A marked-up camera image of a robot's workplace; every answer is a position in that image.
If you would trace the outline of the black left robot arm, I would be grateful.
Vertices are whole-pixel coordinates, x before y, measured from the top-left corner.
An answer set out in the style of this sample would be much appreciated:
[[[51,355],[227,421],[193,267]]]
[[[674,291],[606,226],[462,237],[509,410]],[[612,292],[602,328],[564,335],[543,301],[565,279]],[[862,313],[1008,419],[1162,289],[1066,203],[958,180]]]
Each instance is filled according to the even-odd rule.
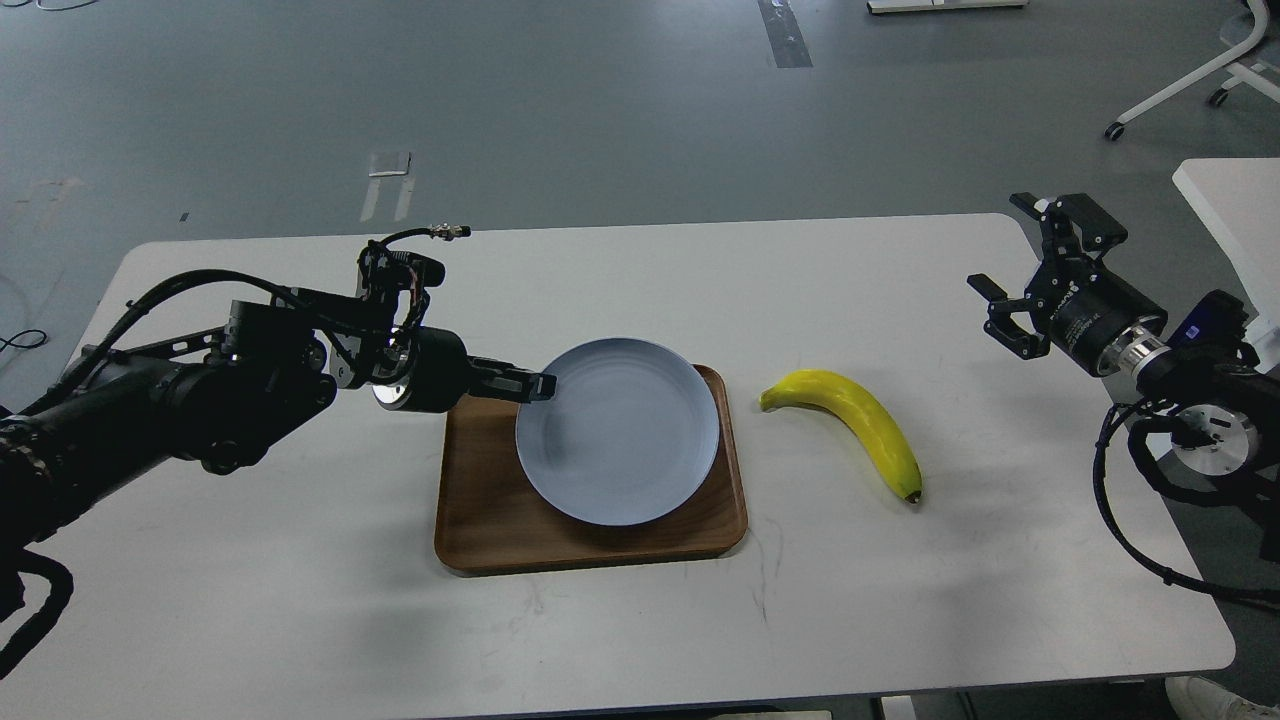
[[[280,284],[225,269],[183,272],[133,301],[97,345],[1,432],[3,616],[26,603],[24,577],[47,598],[3,647],[9,674],[55,628],[74,579],[33,543],[55,536],[99,501],[169,459],[227,475],[330,407],[343,389],[389,389],[384,407],[447,413],[463,397],[547,401],[556,378],[472,356],[453,332],[424,325],[445,268],[396,249],[397,232],[356,260],[351,296]],[[216,283],[248,284],[268,304],[236,301],[227,323],[119,348],[141,319],[178,295]]]

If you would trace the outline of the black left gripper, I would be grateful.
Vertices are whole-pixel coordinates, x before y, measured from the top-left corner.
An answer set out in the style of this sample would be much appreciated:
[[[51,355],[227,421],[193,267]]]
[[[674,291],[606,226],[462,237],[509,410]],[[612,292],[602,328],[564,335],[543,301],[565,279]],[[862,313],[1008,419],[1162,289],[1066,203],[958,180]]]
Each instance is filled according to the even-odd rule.
[[[448,413],[467,393],[515,404],[554,397],[557,377],[492,357],[467,357],[465,342],[452,331],[420,327],[410,345],[407,373],[372,395],[388,411]]]

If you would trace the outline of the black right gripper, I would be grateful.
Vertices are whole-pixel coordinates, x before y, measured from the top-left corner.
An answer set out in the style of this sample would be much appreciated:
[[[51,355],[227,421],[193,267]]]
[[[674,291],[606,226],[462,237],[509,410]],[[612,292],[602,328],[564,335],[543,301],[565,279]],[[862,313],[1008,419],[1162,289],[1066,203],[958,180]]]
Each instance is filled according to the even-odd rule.
[[[1087,193],[1038,199],[1012,193],[1010,204],[1038,223],[1044,275],[1043,307],[1037,299],[1012,299],[987,274],[966,283],[987,302],[984,332],[1023,360],[1043,357],[1050,341],[1092,377],[1120,372],[1115,347],[1130,328],[1164,332],[1167,311],[1126,281],[1105,268],[1105,256],[1128,240],[1128,229]],[[1039,310],[1039,329],[1032,333],[1014,316]]]

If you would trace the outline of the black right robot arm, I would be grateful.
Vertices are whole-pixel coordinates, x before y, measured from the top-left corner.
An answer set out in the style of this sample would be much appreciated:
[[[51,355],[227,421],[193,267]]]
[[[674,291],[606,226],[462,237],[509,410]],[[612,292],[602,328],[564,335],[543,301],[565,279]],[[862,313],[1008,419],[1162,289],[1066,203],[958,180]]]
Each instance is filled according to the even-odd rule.
[[[1261,470],[1277,462],[1277,379],[1258,370],[1242,301],[1207,293],[1165,334],[1167,311],[1105,265],[1128,232],[1091,196],[1021,192],[1010,201],[1038,223],[1042,260],[1016,299],[984,274],[969,275],[987,302],[986,333],[1024,360],[1057,347],[1087,374],[1121,373],[1143,398],[1167,404],[1148,430],[1169,434],[1179,461],[1213,478],[1213,488],[1169,482],[1140,437],[1130,442],[1135,464],[1167,498],[1239,507],[1262,528],[1260,556],[1276,561],[1277,482]]]

